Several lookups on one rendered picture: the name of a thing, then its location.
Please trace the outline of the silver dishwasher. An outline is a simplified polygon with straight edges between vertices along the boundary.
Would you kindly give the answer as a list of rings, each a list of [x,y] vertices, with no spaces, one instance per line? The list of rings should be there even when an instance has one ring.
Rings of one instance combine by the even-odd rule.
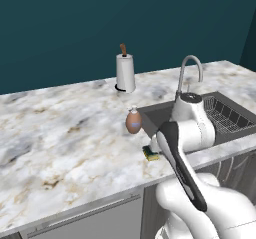
[[[142,217],[142,206],[140,210],[140,215],[133,217],[135,210],[127,211],[127,219],[124,223],[120,221],[114,222],[112,218],[107,219],[103,222],[100,219],[99,223],[96,223],[96,218],[93,217],[89,222],[85,219],[74,222],[70,226],[64,226],[56,230],[51,230],[47,233],[39,234],[38,236],[32,237],[31,234],[37,229],[41,228],[43,225],[48,225],[52,222],[57,222],[59,220],[68,218],[70,216],[76,215],[80,212],[85,212],[90,209],[94,209],[108,203],[118,201],[119,199],[125,199],[131,195],[141,195],[141,203],[143,205],[143,190],[135,189],[130,192],[121,192],[115,194],[112,197],[106,199],[96,200],[88,204],[74,208],[69,212],[64,212],[59,214],[55,218],[51,218],[45,221],[41,221],[39,224],[30,225],[20,231],[22,239],[140,239],[141,233],[141,217]]]

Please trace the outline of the white paper towel roll holder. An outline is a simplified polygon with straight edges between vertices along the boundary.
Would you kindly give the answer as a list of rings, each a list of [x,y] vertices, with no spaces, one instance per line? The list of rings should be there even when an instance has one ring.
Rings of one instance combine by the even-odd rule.
[[[124,43],[120,44],[121,53],[116,56],[116,85],[118,91],[132,93],[135,86],[133,56],[127,53]]]

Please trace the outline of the brown soap dispenser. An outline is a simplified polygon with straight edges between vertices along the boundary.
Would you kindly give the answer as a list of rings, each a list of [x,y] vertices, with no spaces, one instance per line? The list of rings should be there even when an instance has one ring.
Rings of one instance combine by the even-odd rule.
[[[129,110],[125,125],[128,132],[131,134],[137,134],[142,128],[142,117],[136,106],[132,106]]]

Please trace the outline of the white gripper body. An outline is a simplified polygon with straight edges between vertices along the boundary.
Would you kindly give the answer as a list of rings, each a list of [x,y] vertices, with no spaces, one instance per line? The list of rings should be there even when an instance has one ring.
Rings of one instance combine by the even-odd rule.
[[[153,135],[149,144],[150,150],[153,153],[160,153],[161,152],[161,148],[158,145],[158,141],[157,141],[157,137],[156,135]]]

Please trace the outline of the silver curved tap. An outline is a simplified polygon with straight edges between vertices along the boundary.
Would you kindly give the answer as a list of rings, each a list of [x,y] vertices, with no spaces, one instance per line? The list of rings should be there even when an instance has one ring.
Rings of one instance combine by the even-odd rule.
[[[198,68],[198,82],[203,81],[203,67],[202,67],[202,64],[201,64],[200,60],[194,55],[187,55],[183,59],[182,64],[181,64],[180,73],[179,73],[178,88],[177,88],[176,93],[175,93],[175,101],[178,99],[178,97],[182,93],[181,88],[182,88],[182,83],[183,83],[184,71],[185,71],[185,66],[186,66],[188,60],[193,60],[196,63],[197,68]]]

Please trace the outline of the dark grey cabinet door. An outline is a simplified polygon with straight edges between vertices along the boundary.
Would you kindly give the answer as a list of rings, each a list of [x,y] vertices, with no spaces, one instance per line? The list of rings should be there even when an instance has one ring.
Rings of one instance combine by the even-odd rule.
[[[256,150],[243,154],[241,163],[233,171],[231,188],[246,195],[256,205]]]
[[[212,173],[222,185],[225,185],[230,178],[234,159],[214,161],[212,164],[196,165],[194,170],[202,173]],[[164,225],[167,219],[167,211],[164,210],[156,200],[156,187],[159,183],[173,177],[173,171],[170,164],[160,158],[157,161],[151,161],[148,167],[154,171],[152,180],[144,187],[143,208],[140,239],[155,239],[157,231]]]

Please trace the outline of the grey kitchen sink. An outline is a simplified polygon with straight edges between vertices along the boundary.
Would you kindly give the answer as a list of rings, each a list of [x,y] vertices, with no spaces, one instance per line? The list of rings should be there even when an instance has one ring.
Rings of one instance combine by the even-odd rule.
[[[250,118],[254,122],[256,122],[256,115],[254,113],[237,104],[220,92],[216,91],[208,94],[203,94],[202,98],[207,96],[214,96],[218,100],[222,101],[224,104],[227,104],[231,108],[234,108],[241,115],[244,115],[246,118]],[[161,126],[163,122],[170,119],[173,106],[174,102],[168,101],[165,103],[155,104],[138,109],[139,113],[142,116],[142,128],[149,137],[152,137],[156,133],[157,129]],[[246,129],[242,132],[230,134],[218,134],[216,131],[216,139],[214,145],[220,145],[255,133],[256,129]]]

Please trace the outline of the yellow and green sponge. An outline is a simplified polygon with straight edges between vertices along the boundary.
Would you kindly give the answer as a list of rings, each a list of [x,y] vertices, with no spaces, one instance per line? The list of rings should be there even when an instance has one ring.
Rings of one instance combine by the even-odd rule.
[[[145,158],[148,161],[155,161],[159,159],[159,154],[157,152],[153,152],[149,146],[142,147]]]

